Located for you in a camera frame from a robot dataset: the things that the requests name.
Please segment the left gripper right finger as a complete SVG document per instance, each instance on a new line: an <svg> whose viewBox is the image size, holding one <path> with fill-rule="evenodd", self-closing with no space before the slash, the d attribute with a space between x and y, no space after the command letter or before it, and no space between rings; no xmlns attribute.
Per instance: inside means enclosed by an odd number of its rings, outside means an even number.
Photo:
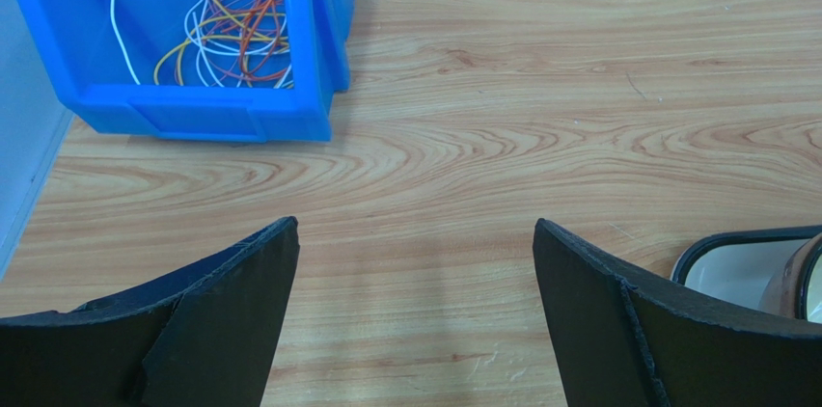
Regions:
<svg viewBox="0 0 822 407"><path fill-rule="evenodd" d="M544 219L533 253L569 405L820 404L821 323L694 291Z"/></svg>

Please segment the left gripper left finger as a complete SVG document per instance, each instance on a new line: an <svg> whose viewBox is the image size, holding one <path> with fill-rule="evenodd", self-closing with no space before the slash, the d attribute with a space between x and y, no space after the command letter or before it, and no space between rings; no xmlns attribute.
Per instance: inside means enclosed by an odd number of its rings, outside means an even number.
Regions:
<svg viewBox="0 0 822 407"><path fill-rule="evenodd" d="M5 406L258 406L295 278L298 223L70 312L1 321Z"/></svg>

